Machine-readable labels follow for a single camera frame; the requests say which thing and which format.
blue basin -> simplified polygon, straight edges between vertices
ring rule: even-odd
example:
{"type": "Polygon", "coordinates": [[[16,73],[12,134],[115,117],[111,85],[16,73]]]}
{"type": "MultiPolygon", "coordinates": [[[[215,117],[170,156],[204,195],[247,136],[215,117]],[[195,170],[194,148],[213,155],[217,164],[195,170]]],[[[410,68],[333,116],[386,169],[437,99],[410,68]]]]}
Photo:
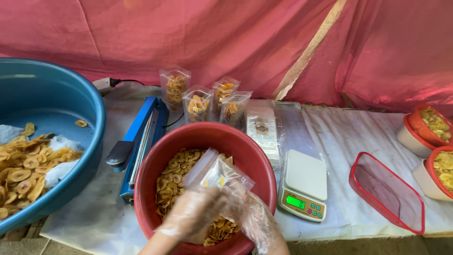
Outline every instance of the blue basin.
{"type": "Polygon", "coordinates": [[[84,154],[49,192],[0,221],[0,235],[55,212],[93,178],[102,155],[106,109],[101,95],[83,76],[65,67],[30,59],[0,58],[0,124],[36,126],[31,138],[53,132],[79,141],[84,154]],[[78,119],[88,127],[74,124],[78,119]]]}

gloved hand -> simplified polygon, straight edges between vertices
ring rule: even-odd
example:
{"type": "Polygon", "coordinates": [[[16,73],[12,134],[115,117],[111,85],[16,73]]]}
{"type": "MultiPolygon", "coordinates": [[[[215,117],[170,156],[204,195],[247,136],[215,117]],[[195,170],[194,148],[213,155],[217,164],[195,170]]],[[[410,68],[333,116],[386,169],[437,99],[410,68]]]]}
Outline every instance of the gloved hand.
{"type": "Polygon", "coordinates": [[[228,201],[228,213],[255,243],[258,254],[289,254],[277,222],[257,195],[247,189],[236,190],[228,201]]]}
{"type": "Polygon", "coordinates": [[[203,244],[208,227],[225,203],[226,198],[218,187],[186,190],[156,231],[180,241],[203,244]]]}

tan fabric strip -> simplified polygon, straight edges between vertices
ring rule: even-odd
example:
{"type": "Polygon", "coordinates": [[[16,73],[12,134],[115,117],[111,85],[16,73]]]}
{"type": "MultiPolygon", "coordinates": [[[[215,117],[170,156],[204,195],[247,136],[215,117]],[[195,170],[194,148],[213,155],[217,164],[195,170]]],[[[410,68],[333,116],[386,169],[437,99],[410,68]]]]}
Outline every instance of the tan fabric strip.
{"type": "Polygon", "coordinates": [[[283,99],[288,91],[293,87],[297,78],[299,78],[299,75],[302,73],[302,71],[308,65],[310,59],[313,57],[316,48],[324,40],[324,37],[326,37],[327,32],[329,32],[335,21],[337,21],[346,1],[347,0],[337,0],[337,2],[333,5],[332,9],[330,9],[329,13],[327,14],[326,19],[321,24],[321,27],[316,32],[307,48],[304,50],[296,63],[294,63],[294,65],[288,70],[277,89],[272,93],[272,99],[283,99]]]}

table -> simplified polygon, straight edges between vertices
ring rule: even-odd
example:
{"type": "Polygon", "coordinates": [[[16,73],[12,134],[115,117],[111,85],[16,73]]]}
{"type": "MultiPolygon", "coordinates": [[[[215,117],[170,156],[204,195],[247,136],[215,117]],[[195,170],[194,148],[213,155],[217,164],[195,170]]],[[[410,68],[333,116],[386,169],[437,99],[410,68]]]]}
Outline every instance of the table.
{"type": "MultiPolygon", "coordinates": [[[[121,140],[143,104],[157,88],[133,83],[118,86],[104,97],[107,129],[104,155],[121,140]]],[[[425,234],[453,231],[453,203],[426,197],[412,177],[420,158],[395,138],[402,123],[400,113],[371,113],[357,110],[309,106],[296,110],[280,105],[285,122],[284,150],[296,149],[318,157],[328,168],[328,210],[321,223],[300,219],[277,207],[275,218],[287,241],[355,239],[413,235],[391,224],[364,202],[349,186],[348,174],[361,151],[371,153],[409,183],[423,198],[425,234]]],[[[169,123],[179,116],[170,116],[169,123]]],[[[183,124],[180,120],[169,129],[183,124]]],[[[279,183],[280,174],[275,174],[279,183]]],[[[134,208],[121,202],[118,192],[124,173],[114,172],[101,162],[93,180],[82,193],[50,215],[41,235],[96,255],[137,254],[146,243],[134,208]]]]}

pink fabric backdrop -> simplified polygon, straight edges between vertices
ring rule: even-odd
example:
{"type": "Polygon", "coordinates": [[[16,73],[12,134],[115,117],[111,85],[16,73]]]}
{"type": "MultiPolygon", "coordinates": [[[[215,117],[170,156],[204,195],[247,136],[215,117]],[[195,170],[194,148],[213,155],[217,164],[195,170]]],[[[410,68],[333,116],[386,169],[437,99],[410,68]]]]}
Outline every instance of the pink fabric backdrop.
{"type": "MultiPolygon", "coordinates": [[[[0,56],[40,59],[90,80],[158,84],[178,64],[193,84],[224,75],[269,97],[335,0],[4,0],[0,56]]],[[[453,115],[453,2],[348,0],[285,100],[453,115]]]]}

